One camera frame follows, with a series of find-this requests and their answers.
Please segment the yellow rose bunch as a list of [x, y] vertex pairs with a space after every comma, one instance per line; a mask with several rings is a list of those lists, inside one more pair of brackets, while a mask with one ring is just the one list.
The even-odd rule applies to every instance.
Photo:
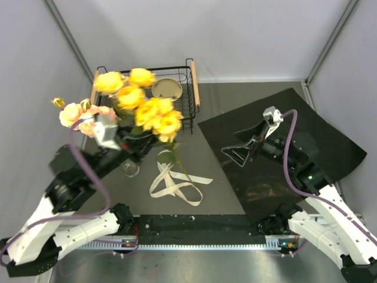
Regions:
[[[156, 75], [143, 68], [132, 69], [129, 76], [118, 71], [95, 73], [93, 89], [114, 100], [117, 131], [124, 129], [135, 136], [151, 133], [156, 138], [153, 146], [173, 150], [184, 117], [174, 108], [171, 98], [146, 96], [145, 88], [156, 81]], [[94, 169], [103, 178], [125, 161], [121, 150], [104, 149]]]

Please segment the black wrapping paper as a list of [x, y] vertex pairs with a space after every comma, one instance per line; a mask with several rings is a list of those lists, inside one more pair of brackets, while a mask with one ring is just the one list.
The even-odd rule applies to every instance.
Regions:
[[273, 214], [284, 203], [302, 200], [288, 186], [282, 165], [292, 119], [286, 117], [267, 134], [263, 112], [269, 107], [298, 113], [288, 154], [288, 171], [296, 188], [318, 193], [352, 173], [366, 157], [364, 149], [321, 118], [292, 88], [200, 122], [251, 222]]

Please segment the white printed ribbon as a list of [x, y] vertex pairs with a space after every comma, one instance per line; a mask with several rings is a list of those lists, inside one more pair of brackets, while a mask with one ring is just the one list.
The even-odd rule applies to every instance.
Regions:
[[[162, 150], [157, 155], [156, 165], [159, 175], [150, 185], [150, 196], [152, 198], [162, 198], [171, 195], [182, 199], [191, 206], [199, 206], [203, 200], [203, 193], [196, 184], [209, 185], [213, 182], [213, 179], [172, 171], [174, 162], [169, 161], [170, 157], [174, 157], [174, 154], [167, 149]], [[182, 187], [192, 187], [199, 194], [199, 200], [188, 200], [181, 191]]]

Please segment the pink peony stem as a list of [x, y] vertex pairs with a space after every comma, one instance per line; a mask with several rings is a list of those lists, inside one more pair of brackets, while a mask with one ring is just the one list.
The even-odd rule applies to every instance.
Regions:
[[88, 98], [81, 101], [80, 106], [84, 112], [80, 115], [80, 120], [82, 120], [82, 122], [79, 124], [78, 129], [82, 134], [88, 137], [94, 137], [96, 116], [100, 114], [108, 114], [113, 121], [117, 121], [117, 115], [112, 108], [92, 105]]

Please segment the large peach peony stem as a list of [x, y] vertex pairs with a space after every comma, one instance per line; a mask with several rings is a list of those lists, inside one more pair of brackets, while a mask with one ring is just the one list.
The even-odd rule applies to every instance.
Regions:
[[76, 123], [80, 116], [84, 113], [84, 109], [80, 104], [69, 103], [65, 104], [65, 101], [61, 97], [54, 98], [51, 103], [60, 109], [59, 121], [64, 127], [71, 127]]

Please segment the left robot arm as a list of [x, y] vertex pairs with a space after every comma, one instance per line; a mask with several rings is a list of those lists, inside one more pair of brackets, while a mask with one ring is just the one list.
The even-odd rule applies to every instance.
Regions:
[[92, 153], [72, 143], [60, 147], [49, 164], [55, 177], [35, 212], [15, 236], [1, 239], [1, 255], [9, 256], [1, 265], [8, 276], [35, 277], [86, 243], [129, 233], [130, 208], [112, 206], [101, 180], [127, 160], [141, 162], [156, 141], [150, 132], [132, 134], [125, 127]]

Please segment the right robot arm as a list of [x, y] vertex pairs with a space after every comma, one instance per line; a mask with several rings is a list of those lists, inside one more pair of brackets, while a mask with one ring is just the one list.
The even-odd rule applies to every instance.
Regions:
[[298, 205], [278, 207], [274, 216], [259, 223], [271, 235], [293, 232], [325, 254], [341, 271], [346, 282], [376, 282], [376, 236], [357, 218], [341, 198], [330, 177], [313, 158], [316, 147], [311, 136], [298, 136], [295, 123], [286, 138], [272, 138], [279, 122], [263, 121], [238, 131], [241, 144], [223, 147], [221, 152], [245, 167], [259, 156], [283, 166], [289, 187], [317, 210], [328, 228], [311, 219]]

